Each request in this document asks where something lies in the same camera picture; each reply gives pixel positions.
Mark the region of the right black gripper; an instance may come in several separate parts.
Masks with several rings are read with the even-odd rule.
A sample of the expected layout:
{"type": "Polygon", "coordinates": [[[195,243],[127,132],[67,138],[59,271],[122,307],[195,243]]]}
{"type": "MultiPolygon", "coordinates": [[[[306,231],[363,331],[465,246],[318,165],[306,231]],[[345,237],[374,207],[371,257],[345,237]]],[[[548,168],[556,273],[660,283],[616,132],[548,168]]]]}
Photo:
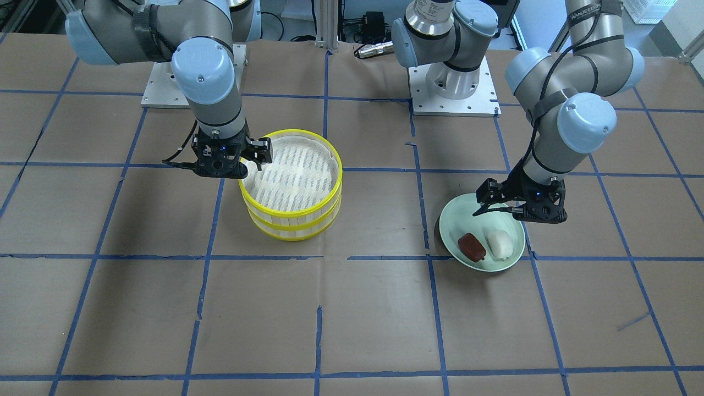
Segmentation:
{"type": "Polygon", "coordinates": [[[254,140],[247,129],[228,139],[210,137],[199,129],[191,147],[197,157],[192,171],[201,177],[246,178],[248,168],[240,160],[244,149],[245,160],[256,165],[258,171],[262,171],[262,164],[273,163],[271,138],[254,140]]]}

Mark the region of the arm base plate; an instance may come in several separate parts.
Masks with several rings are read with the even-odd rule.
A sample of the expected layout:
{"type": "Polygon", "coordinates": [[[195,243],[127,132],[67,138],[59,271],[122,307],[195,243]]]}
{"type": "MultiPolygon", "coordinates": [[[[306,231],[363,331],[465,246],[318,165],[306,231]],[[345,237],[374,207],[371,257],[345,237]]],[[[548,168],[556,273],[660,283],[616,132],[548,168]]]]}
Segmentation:
{"type": "Polygon", "coordinates": [[[408,68],[408,85],[416,116],[495,116],[501,113],[486,58],[473,71],[445,63],[408,68]]]}
{"type": "MultiPolygon", "coordinates": [[[[234,43],[234,70],[238,90],[241,90],[241,80],[247,60],[247,45],[234,43]]],[[[170,62],[154,63],[149,75],[141,100],[141,105],[146,108],[161,109],[189,109],[185,95],[178,87],[173,77],[173,68],[170,62]]]]}

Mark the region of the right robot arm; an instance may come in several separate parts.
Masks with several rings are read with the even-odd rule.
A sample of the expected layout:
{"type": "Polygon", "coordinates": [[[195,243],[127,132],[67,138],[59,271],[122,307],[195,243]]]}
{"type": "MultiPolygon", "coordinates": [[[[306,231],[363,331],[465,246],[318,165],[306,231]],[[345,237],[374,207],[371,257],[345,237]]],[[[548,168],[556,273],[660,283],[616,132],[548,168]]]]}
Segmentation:
{"type": "Polygon", "coordinates": [[[78,57],[93,65],[169,63],[195,116],[192,163],[164,160],[201,177],[244,179],[246,161],[272,162],[267,137],[254,140],[236,82],[237,43],[255,40],[255,1],[84,1],[64,22],[78,57]]]}

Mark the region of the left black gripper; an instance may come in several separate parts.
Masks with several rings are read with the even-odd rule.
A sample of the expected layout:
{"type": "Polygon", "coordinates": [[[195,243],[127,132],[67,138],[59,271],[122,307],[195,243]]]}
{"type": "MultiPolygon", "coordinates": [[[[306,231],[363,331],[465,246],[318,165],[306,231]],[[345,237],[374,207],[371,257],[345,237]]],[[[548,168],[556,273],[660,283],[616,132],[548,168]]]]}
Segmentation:
{"type": "Polygon", "coordinates": [[[477,217],[490,212],[510,213],[520,222],[559,224],[567,220],[564,208],[565,183],[555,179],[544,185],[529,178],[522,170],[513,170],[500,183],[488,178],[476,191],[477,217]]]}

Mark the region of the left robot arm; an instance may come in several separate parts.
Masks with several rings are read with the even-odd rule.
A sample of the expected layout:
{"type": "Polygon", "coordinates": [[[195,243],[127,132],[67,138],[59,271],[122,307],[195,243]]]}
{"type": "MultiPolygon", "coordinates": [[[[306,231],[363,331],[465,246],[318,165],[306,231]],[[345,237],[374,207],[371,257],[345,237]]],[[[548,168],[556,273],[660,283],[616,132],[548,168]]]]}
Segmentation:
{"type": "MultiPolygon", "coordinates": [[[[566,1],[571,45],[557,58],[545,48],[520,52],[505,79],[532,127],[525,154],[507,179],[488,178],[476,191],[479,216],[508,212],[523,222],[567,218],[565,176],[598,150],[618,118],[606,98],[635,87],[641,53],[624,43],[620,1],[566,1]]],[[[480,1],[414,1],[392,25],[398,63],[420,72],[419,88],[441,105],[465,105],[481,86],[481,64],[498,30],[480,1]]]]}

